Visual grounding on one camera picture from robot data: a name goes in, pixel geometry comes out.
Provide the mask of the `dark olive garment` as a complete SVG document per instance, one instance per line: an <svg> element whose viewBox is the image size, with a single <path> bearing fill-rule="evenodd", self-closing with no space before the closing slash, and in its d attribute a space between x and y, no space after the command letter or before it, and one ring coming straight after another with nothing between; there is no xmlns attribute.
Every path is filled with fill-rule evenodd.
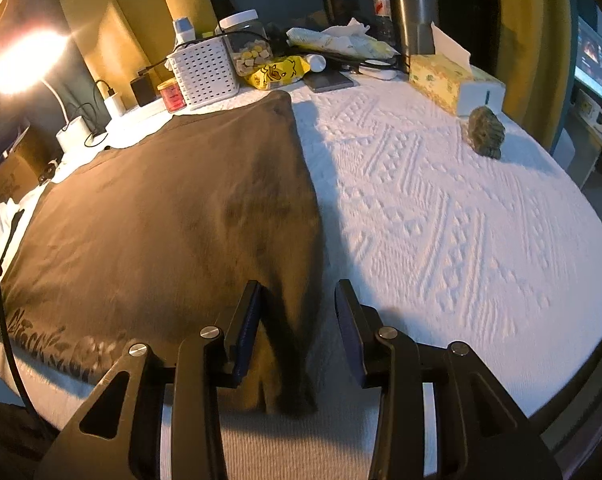
<svg viewBox="0 0 602 480"><path fill-rule="evenodd" d="M47 185L2 276L10 341L94 384L133 339L158 356L231 318L249 281L273 295L248 377L224 408L304 416L323 229L292 100L171 118Z"/></svg>

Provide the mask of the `white textured mattress cover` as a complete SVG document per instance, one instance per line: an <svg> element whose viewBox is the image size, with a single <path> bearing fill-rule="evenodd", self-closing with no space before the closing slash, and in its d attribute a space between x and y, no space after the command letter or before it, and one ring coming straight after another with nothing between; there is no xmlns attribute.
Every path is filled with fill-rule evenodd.
<svg viewBox="0 0 602 480"><path fill-rule="evenodd" d="M463 340L541 425L602 341L602 223L572 179L515 122L502 157L401 80L289 88L324 225L322 321L310 354L318 410L227 414L233 479L363 479L378 394L345 363L333 290L423 344Z"/></svg>

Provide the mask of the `white garment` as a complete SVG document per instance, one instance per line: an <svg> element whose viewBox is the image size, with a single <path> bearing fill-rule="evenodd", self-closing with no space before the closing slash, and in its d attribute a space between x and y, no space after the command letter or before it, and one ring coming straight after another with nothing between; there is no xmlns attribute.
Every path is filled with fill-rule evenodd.
<svg viewBox="0 0 602 480"><path fill-rule="evenodd" d="M10 263L15 257L19 244L24 237L24 232L26 232L33 216L33 211L36 209L36 205L39 203L39 199L46 188L46 184L38 186L26 194L18 204L12 200L9 200L7 203L0 203L0 257L5 255L1 263L4 271L10 267ZM12 240L8 240L12 220L19 211L22 211L24 214L17 223L17 229Z"/></svg>

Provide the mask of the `red tin can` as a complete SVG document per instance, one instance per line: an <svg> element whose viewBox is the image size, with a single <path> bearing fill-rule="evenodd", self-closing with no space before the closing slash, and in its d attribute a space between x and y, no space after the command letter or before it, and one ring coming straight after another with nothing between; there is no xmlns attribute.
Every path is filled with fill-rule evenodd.
<svg viewBox="0 0 602 480"><path fill-rule="evenodd" d="M169 113L177 112L186 107L186 101L182 95L181 88L179 88L179 83L175 78L161 82L157 87L157 90L161 96L165 109Z"/></svg>

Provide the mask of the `cardboard box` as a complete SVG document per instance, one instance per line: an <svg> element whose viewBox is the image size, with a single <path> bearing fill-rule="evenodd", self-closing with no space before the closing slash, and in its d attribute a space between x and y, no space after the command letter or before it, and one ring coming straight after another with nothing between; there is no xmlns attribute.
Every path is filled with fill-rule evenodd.
<svg viewBox="0 0 602 480"><path fill-rule="evenodd" d="M0 203L12 200L18 204L26 194L39 185L39 179L30 164L12 153L0 163Z"/></svg>

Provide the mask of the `white charger plug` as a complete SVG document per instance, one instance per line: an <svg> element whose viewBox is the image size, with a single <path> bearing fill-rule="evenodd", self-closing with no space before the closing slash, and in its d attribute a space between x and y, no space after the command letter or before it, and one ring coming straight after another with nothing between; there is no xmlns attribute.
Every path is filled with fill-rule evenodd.
<svg viewBox="0 0 602 480"><path fill-rule="evenodd" d="M108 96L104 99L104 105L111 119L118 119L126 114L126 107L121 96L114 90L108 91Z"/></svg>

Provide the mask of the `black power adapter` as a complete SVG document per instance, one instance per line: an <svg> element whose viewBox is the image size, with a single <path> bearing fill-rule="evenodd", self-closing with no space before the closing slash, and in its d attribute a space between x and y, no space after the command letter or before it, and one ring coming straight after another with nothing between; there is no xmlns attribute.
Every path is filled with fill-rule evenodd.
<svg viewBox="0 0 602 480"><path fill-rule="evenodd" d="M139 107L146 106L158 99L157 91L148 74L137 76L131 80L130 87Z"/></svg>

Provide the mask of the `white perforated plastic basket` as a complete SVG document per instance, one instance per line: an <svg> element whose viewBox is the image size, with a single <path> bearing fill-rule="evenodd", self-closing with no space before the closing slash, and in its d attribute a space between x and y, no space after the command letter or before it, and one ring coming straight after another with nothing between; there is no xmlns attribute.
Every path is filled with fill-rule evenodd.
<svg viewBox="0 0 602 480"><path fill-rule="evenodd" d="M179 46L167 56L167 62L191 110L231 98L239 91L234 65L221 37Z"/></svg>

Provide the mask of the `yellow snack bag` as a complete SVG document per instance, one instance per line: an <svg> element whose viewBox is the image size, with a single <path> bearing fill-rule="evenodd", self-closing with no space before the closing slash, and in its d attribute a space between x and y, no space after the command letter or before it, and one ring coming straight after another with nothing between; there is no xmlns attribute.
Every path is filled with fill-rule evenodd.
<svg viewBox="0 0 602 480"><path fill-rule="evenodd" d="M257 90L274 90L294 84L311 70L310 64L299 55L262 65L254 73L243 77L249 86Z"/></svg>

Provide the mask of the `black smartphone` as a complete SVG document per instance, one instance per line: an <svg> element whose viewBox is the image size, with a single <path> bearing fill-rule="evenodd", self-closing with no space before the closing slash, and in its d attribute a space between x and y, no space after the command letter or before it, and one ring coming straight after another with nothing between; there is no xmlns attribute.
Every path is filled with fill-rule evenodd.
<svg viewBox="0 0 602 480"><path fill-rule="evenodd" d="M314 93L348 89L356 86L356 82L337 70L324 70L320 73L307 73L303 82Z"/></svg>

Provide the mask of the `clear jar with white lid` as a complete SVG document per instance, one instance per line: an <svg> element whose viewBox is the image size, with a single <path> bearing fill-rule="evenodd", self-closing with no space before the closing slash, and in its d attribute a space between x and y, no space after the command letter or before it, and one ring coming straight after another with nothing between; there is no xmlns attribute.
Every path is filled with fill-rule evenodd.
<svg viewBox="0 0 602 480"><path fill-rule="evenodd" d="M249 9L222 18L217 32L225 41L239 77L252 75L274 58L257 10Z"/></svg>

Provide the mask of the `blue capped bottle in basket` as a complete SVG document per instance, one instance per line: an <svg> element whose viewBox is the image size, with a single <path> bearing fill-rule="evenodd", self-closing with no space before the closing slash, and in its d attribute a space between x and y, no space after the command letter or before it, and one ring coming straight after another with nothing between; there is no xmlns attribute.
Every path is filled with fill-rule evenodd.
<svg viewBox="0 0 602 480"><path fill-rule="evenodd" d="M196 40L196 32L193 24L187 16L177 18L173 21L173 29L175 33L175 46L188 44L190 41Z"/></svg>

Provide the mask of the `white mug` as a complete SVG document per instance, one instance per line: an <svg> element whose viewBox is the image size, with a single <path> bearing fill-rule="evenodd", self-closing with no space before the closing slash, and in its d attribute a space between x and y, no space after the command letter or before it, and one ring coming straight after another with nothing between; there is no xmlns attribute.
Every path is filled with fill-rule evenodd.
<svg viewBox="0 0 602 480"><path fill-rule="evenodd" d="M602 133L602 107L583 90L578 92L576 109L589 127Z"/></svg>

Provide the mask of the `white desk lamp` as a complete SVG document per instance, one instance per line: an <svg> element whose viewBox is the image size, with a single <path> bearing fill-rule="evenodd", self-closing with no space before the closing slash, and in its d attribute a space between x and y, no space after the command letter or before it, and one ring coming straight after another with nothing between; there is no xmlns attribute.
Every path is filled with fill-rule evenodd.
<svg viewBox="0 0 602 480"><path fill-rule="evenodd" d="M24 93L36 84L54 96L64 123L56 133L56 140L64 154L76 154L83 148L97 148L106 138L106 132L88 127L84 116L77 112L70 116L65 101L47 80L66 51L68 36L53 29L39 28L13 41L0 53L0 93L6 96Z"/></svg>

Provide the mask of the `white and yellow plastic package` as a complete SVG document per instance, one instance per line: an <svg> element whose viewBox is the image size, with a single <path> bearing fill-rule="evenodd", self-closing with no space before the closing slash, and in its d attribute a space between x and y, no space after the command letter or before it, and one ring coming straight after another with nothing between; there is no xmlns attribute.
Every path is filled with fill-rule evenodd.
<svg viewBox="0 0 602 480"><path fill-rule="evenodd" d="M352 18L346 25L330 26L321 32L292 27L286 32L288 44L294 47L356 60L389 61L399 52L386 43L368 36L369 27Z"/></svg>

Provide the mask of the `yellow tissue box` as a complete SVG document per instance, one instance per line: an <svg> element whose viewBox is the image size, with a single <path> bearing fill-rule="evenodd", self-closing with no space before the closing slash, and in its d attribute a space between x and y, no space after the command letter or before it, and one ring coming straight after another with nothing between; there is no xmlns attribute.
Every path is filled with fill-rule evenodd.
<svg viewBox="0 0 602 480"><path fill-rule="evenodd" d="M435 23L430 27L435 53L411 56L411 85L453 116L469 117L481 106L502 113L506 84L473 66L470 52Z"/></svg>

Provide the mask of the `plastic water bottle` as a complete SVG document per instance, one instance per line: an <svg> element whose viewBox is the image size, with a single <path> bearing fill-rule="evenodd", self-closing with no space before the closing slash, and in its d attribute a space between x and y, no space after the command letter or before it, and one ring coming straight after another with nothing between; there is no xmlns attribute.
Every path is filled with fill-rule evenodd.
<svg viewBox="0 0 602 480"><path fill-rule="evenodd" d="M395 36L391 18L391 0L373 0L373 3L378 39L394 46Z"/></svg>

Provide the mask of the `computer monitor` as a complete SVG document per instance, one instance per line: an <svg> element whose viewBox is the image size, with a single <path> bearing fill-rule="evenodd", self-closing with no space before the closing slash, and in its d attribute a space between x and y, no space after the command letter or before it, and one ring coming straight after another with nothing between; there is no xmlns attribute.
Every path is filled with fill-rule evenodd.
<svg viewBox="0 0 602 480"><path fill-rule="evenodd" d="M602 99L602 37L582 18L578 18L575 78Z"/></svg>

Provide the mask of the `stainless steel kettle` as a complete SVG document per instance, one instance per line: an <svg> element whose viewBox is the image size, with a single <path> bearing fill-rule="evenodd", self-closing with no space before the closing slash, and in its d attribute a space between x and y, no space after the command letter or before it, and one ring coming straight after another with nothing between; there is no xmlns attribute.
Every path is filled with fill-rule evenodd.
<svg viewBox="0 0 602 480"><path fill-rule="evenodd" d="M439 24L438 0L390 0L390 6L401 70L408 74L412 55L435 53L431 24Z"/></svg>

